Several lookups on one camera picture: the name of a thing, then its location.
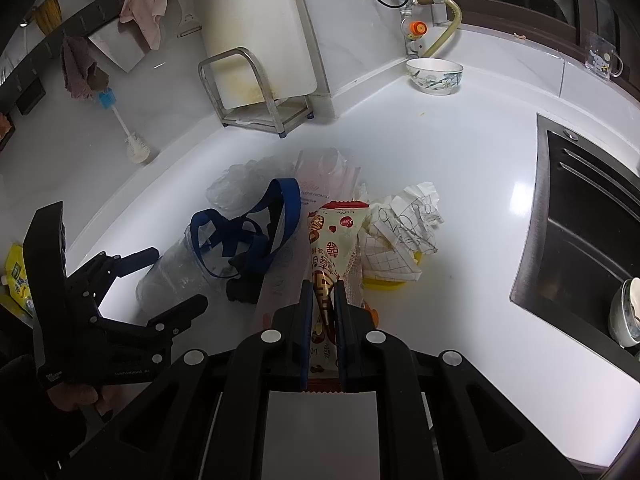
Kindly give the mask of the steel cutting board rack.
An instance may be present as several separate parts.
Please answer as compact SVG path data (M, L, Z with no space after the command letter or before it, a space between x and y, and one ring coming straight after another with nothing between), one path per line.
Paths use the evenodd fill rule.
M253 74L254 84L241 88L241 96L248 99L239 106L226 107L215 79L213 65L228 58L242 58ZM198 78L224 127L236 127L274 133L284 139L304 122L314 119L309 96L276 98L271 90L262 63L251 50L236 47L198 63Z

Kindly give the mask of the red white snack wrapper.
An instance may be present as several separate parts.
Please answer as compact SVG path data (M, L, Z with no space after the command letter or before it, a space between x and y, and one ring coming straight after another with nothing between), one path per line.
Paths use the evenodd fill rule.
M363 305L359 233L369 214L361 200L332 200L308 216L310 282L314 290L309 379L313 386L334 387L338 379L334 285L344 284L346 299Z

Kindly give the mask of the black cloth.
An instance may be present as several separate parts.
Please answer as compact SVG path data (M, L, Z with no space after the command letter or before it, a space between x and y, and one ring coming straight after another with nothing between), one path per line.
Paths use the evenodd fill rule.
M262 283L271 264L270 259L242 254L233 257L229 263L235 268L236 275L228 279L227 298L241 304L257 304Z

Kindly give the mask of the yellow plastic container lid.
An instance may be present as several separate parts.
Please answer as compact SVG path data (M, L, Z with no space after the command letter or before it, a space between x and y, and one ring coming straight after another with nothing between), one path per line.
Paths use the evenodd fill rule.
M377 280L376 278L364 278L362 280L363 287L371 290L378 290L379 292L392 292L393 290L404 287L406 282L394 282Z

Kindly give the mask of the blue handled bottle brush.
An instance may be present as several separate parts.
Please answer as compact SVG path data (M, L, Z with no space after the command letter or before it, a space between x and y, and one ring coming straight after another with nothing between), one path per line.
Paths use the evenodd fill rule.
M119 113L116 106L116 99L113 90L111 88L106 88L98 94L98 98L101 105L106 110L110 110L113 113L120 125L120 128L122 128L122 132L126 138L127 155L129 159L138 165L147 164L152 159L152 150L149 147L149 144L147 144L141 136L138 136L137 133L132 131L122 119L122 115Z

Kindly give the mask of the black wall rail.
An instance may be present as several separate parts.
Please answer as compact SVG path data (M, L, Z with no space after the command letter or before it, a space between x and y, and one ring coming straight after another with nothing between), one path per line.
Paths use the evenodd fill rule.
M64 21L28 52L1 85L1 111L6 114L48 64L57 58L65 36L88 37L119 17L124 0L94 0Z

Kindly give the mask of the clear bag with blue straps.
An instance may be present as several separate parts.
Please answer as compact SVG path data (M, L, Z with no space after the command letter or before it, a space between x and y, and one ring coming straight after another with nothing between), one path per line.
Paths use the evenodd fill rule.
M228 279L236 275L229 261L247 254L269 258L272 264L295 233L301 214L302 194L294 178L271 180L259 202L234 218L213 208L197 212L183 237L139 282L141 310L152 318L197 294L212 304L220 296L227 298Z

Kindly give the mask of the white cutting board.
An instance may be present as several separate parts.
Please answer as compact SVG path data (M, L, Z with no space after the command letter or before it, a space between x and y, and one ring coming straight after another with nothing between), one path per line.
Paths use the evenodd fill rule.
M296 0L193 0L206 53L243 47L262 64L275 99L308 96L318 82Z

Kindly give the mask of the mauve hanging cloth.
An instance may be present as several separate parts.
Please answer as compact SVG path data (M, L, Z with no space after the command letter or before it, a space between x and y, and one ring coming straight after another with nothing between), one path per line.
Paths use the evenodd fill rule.
M110 78L99 68L85 38L65 36L61 61L65 89L73 99L92 99L96 93L107 89Z

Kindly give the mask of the black kitchen sink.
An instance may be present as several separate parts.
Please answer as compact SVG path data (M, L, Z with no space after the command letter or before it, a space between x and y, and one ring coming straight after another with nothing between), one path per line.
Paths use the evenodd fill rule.
M532 213L511 301L638 377L638 344L624 348L608 329L615 295L638 274L638 177L539 116Z

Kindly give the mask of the yellow detergent pouch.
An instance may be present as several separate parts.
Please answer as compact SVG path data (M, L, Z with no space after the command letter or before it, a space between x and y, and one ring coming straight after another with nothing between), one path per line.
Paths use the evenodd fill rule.
M23 247L20 244L13 244L6 256L1 284L6 286L10 297L27 315L34 315L35 309L25 270Z

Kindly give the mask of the steel cleaver blade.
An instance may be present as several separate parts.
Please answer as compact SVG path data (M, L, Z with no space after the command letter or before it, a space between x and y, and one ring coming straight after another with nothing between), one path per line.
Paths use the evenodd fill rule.
M93 32L89 41L125 73L131 72L151 52L138 24L114 18Z

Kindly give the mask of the yellow hanging scrubber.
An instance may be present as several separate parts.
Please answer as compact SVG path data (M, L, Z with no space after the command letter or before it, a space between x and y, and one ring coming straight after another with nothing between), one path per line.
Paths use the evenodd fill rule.
M49 36L63 23L62 10L58 0L43 0L32 9L32 16L44 36Z

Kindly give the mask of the clear glass cartoon mug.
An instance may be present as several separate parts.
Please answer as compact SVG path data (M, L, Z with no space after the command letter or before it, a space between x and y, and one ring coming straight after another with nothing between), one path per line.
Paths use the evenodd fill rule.
M606 80L619 77L625 68L616 47L595 32L588 32L585 66Z

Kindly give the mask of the white floral ceramic bowl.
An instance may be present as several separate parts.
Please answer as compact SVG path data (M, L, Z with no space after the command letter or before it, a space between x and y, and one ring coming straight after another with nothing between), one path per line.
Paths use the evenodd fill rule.
M441 58L412 58L406 62L411 82L423 93L449 96L461 84L463 66Z

